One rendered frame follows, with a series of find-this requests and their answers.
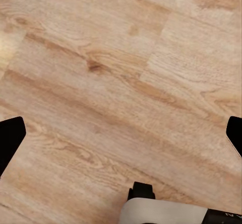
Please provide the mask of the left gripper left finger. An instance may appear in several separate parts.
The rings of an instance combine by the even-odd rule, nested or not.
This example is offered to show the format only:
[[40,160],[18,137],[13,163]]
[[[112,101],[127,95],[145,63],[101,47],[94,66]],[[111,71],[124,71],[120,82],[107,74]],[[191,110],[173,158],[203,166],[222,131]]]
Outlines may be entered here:
[[25,136],[25,123],[21,116],[0,122],[0,175]]

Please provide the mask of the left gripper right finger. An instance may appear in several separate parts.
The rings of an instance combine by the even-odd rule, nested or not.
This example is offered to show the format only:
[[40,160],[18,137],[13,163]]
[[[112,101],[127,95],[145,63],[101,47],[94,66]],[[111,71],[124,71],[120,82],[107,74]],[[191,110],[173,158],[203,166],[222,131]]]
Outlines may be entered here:
[[230,117],[226,128],[226,135],[242,156],[242,118]]

